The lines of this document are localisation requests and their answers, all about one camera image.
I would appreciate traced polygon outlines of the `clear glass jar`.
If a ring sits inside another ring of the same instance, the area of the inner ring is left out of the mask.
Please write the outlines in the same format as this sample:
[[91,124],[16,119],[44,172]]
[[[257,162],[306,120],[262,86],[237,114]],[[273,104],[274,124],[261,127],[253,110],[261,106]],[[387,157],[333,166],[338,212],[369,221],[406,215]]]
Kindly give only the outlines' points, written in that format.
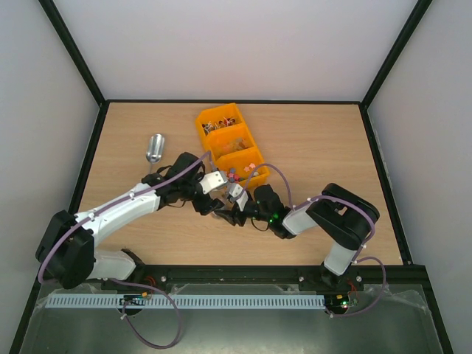
[[226,196],[219,197],[218,200],[218,208],[213,213],[216,218],[228,222],[232,211],[232,204]]

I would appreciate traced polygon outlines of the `yellow bin with star candies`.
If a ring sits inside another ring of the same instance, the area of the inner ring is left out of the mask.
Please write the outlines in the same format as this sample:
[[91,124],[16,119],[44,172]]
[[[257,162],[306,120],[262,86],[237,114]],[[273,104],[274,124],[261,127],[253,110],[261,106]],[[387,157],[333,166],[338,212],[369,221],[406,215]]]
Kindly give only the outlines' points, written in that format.
[[[227,173],[229,173],[231,170],[234,170],[234,174],[243,179],[239,182],[239,185],[244,187],[245,183],[248,181],[249,175],[254,171],[252,166],[256,167],[264,162],[265,161],[260,151],[255,147],[251,147],[245,150],[223,155],[216,159],[215,165],[220,170],[223,170]],[[265,184],[269,175],[270,172],[268,167],[260,167],[251,177],[248,188],[252,189]]]

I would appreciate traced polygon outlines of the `metal scoop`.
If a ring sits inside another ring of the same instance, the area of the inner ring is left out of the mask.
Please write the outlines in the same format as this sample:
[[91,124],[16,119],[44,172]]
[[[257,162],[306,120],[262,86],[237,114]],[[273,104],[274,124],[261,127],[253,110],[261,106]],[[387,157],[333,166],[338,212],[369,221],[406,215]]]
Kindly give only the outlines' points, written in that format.
[[154,134],[150,138],[147,146],[146,159],[150,165],[149,173],[151,173],[152,167],[160,162],[164,151],[165,137],[161,134]]

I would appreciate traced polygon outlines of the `yellow bin with lollipops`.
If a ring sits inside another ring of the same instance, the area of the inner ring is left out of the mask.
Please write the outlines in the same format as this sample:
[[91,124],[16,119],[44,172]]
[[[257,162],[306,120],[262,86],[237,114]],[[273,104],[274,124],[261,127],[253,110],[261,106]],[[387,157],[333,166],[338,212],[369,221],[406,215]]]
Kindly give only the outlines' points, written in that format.
[[202,145],[206,145],[216,133],[226,132],[244,122],[237,104],[228,103],[201,111],[195,119],[195,126]]

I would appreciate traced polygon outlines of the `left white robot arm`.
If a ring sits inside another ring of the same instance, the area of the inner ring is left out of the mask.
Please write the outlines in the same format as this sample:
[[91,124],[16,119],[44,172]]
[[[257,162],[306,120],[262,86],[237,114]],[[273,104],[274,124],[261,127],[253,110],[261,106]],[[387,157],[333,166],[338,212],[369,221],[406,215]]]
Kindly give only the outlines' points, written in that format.
[[211,192],[228,182],[224,172],[207,172],[202,158],[185,152],[174,164],[146,175],[129,191],[101,206],[75,214],[57,212],[35,253],[41,264],[39,283],[56,281],[71,289],[86,280],[128,280],[142,261],[127,249],[100,249],[107,237],[177,201],[189,201],[197,213],[208,215],[223,206]]

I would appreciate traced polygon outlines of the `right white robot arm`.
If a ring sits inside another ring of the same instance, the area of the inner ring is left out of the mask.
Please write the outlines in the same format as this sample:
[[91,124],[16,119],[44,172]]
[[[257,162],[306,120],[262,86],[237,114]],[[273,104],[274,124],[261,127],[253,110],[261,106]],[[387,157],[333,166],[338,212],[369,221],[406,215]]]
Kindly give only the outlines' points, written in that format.
[[247,220],[262,221],[267,230],[281,239],[292,239],[319,227],[333,239],[325,257],[319,278],[332,289],[347,281],[347,269],[360,249],[375,233],[380,212],[370,202],[345,188],[330,183],[322,194],[290,208],[268,184],[257,187],[252,194],[239,185],[229,189],[230,210],[219,209],[215,214],[233,226],[244,226]]

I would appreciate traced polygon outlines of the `black mounting rail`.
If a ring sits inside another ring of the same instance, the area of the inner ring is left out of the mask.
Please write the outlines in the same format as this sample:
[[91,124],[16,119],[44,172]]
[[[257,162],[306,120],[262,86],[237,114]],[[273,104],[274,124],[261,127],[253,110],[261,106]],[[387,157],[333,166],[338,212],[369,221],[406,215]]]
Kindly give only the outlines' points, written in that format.
[[341,276],[332,275],[322,265],[145,265],[138,263],[124,278],[129,285],[114,285],[115,275],[86,275],[73,270],[66,278],[45,270],[40,282],[57,282],[65,289],[84,282],[103,282],[105,288],[134,288],[138,284],[152,285],[169,292],[174,285],[297,285],[301,291],[342,294],[364,289],[368,284],[430,286],[426,268],[422,265],[352,265]]

